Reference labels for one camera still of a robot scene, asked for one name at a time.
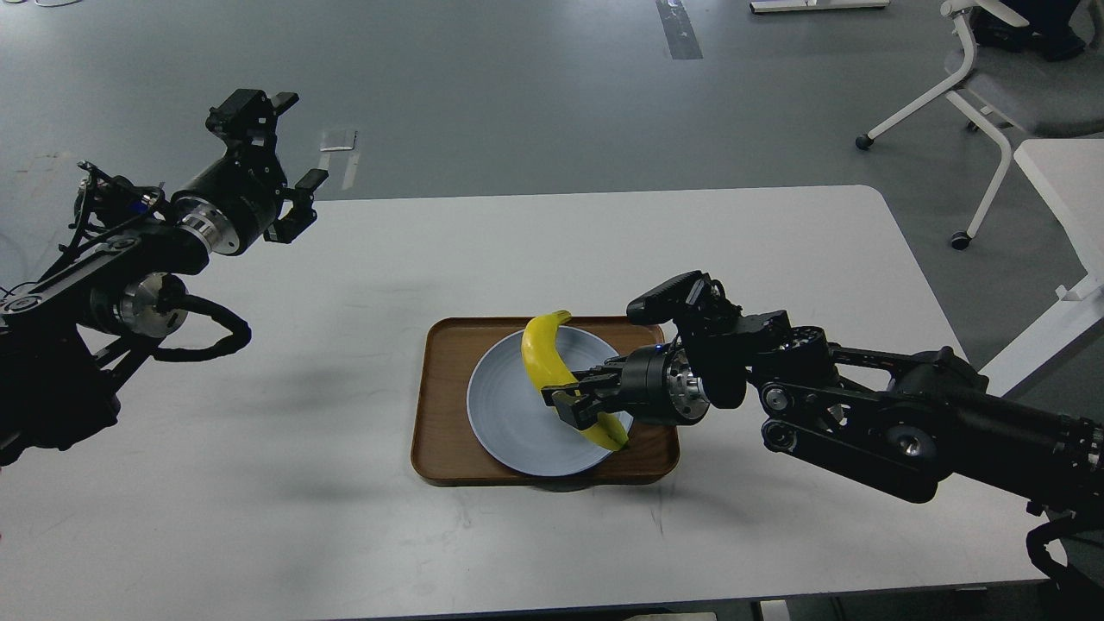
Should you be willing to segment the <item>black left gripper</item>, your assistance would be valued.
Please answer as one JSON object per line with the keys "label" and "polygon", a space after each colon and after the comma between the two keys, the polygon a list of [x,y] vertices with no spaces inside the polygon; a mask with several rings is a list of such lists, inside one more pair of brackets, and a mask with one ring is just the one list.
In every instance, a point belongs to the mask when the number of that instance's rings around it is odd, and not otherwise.
{"label": "black left gripper", "polygon": [[[291,244],[318,219],[314,209],[316,189],[329,177],[312,168],[291,188],[277,157],[277,118],[299,102],[285,91],[268,96],[262,90],[238,88],[206,117],[206,129],[226,147],[223,157],[198,173],[172,194],[172,203],[184,208],[206,204],[229,221],[229,235],[213,251],[237,256],[263,232],[266,242]],[[279,214],[291,201],[287,215]]]}

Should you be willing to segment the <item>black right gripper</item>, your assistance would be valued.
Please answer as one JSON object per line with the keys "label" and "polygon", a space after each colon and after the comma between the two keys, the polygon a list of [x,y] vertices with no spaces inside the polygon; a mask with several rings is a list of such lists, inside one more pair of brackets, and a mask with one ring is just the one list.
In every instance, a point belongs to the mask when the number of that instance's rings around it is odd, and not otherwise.
{"label": "black right gripper", "polygon": [[602,414],[619,420],[626,412],[647,424],[694,425],[710,408],[705,388],[679,343],[643,347],[628,354],[622,367],[592,367],[571,376],[571,380],[548,380],[542,398],[576,430],[599,424]]}

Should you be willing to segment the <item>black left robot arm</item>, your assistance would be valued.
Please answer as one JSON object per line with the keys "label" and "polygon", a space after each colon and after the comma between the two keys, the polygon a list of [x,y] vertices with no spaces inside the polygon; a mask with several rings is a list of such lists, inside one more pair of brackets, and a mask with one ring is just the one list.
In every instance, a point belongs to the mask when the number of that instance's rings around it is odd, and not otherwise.
{"label": "black left robot arm", "polygon": [[146,361],[201,362],[244,349],[248,323],[185,290],[210,256],[291,243],[317,220],[327,180],[289,185],[277,126],[299,99],[234,91],[206,118],[225,152],[182,189],[134,185],[88,161],[72,239],[38,278],[3,295],[3,464],[70,449],[117,423],[118,392]]}

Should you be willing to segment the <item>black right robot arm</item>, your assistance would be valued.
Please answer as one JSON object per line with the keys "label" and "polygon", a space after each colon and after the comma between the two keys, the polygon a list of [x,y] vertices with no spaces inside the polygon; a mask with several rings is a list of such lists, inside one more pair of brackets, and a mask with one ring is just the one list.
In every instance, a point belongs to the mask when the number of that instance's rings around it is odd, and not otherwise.
{"label": "black right robot arm", "polygon": [[693,425],[734,409],[750,386],[769,451],[912,503],[959,474],[1013,492],[1030,511],[1101,520],[1101,425],[987,393],[951,347],[917,354],[847,348],[785,310],[746,315],[716,278],[693,271],[631,299],[631,323],[675,323],[673,343],[537,382],[582,429],[599,412]]}

